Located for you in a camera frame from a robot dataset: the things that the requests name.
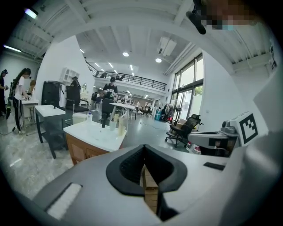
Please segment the black railing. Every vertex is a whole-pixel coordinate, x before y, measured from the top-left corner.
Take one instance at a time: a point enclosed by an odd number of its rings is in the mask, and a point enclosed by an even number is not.
[[[103,78],[109,81],[111,77],[115,77],[116,81],[123,81],[123,82],[138,84],[146,87],[152,87],[157,90],[163,90],[163,91],[165,90],[165,86],[166,86],[165,83],[161,83],[152,79],[146,79],[146,78],[132,76],[123,73],[97,71],[89,63],[88,63],[88,68],[92,72],[92,75],[96,78]]]

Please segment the wooden cabinet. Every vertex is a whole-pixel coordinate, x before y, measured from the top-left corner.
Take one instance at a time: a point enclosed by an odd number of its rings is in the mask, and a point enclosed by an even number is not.
[[[85,143],[70,134],[66,134],[69,152],[72,158],[73,164],[77,164],[87,158],[95,157],[101,154],[108,153],[108,151],[102,150],[88,143]]]

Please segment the office chair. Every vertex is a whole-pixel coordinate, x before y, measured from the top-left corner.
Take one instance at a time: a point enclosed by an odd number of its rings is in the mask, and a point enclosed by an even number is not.
[[[73,114],[77,113],[77,112],[86,112],[87,113],[89,111],[88,101],[80,98],[80,90],[77,89],[76,87],[71,87],[71,86],[66,86],[66,90],[67,90],[67,99],[66,99],[67,102],[66,102],[65,109],[73,111]],[[85,107],[79,106],[80,101],[86,102],[87,107],[85,108]],[[67,123],[70,120],[72,120],[72,118],[65,120],[65,122]]]
[[[110,104],[110,103],[114,103],[114,100],[112,99],[104,99],[102,101],[102,109],[101,109],[101,113],[102,114],[107,114],[107,117],[109,117],[109,114],[112,113],[114,105]]]
[[[186,147],[187,145],[187,136],[189,133],[191,133],[192,129],[199,124],[201,121],[201,119],[199,119],[199,115],[196,114],[192,114],[191,117],[189,117],[187,119],[187,121],[185,122],[184,125],[182,125],[181,128],[174,126],[174,125],[170,125],[170,128],[175,131],[177,133],[176,136],[171,136],[169,135],[169,137],[166,137],[165,142],[168,139],[175,139],[176,140],[176,144],[175,147],[178,147],[178,141],[181,141],[182,143],[184,143],[184,147]]]

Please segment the black pants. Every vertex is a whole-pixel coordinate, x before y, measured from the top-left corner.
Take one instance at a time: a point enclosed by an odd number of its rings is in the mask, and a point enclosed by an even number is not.
[[[16,125],[17,125],[18,130],[20,131],[21,130],[20,118],[21,118],[21,115],[22,115],[22,101],[14,98],[13,99],[13,105],[14,105],[14,110],[15,110]]]
[[[4,112],[4,114],[6,114],[4,94],[0,94],[0,115],[2,115],[2,112]]]

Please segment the hair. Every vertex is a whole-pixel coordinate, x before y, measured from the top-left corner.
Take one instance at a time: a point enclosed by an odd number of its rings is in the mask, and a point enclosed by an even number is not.
[[[29,75],[31,74],[31,70],[29,68],[24,68],[16,77],[16,79],[14,80],[12,89],[14,90],[17,86],[17,84],[19,83],[19,79],[23,76],[23,74],[25,73],[29,73]]]

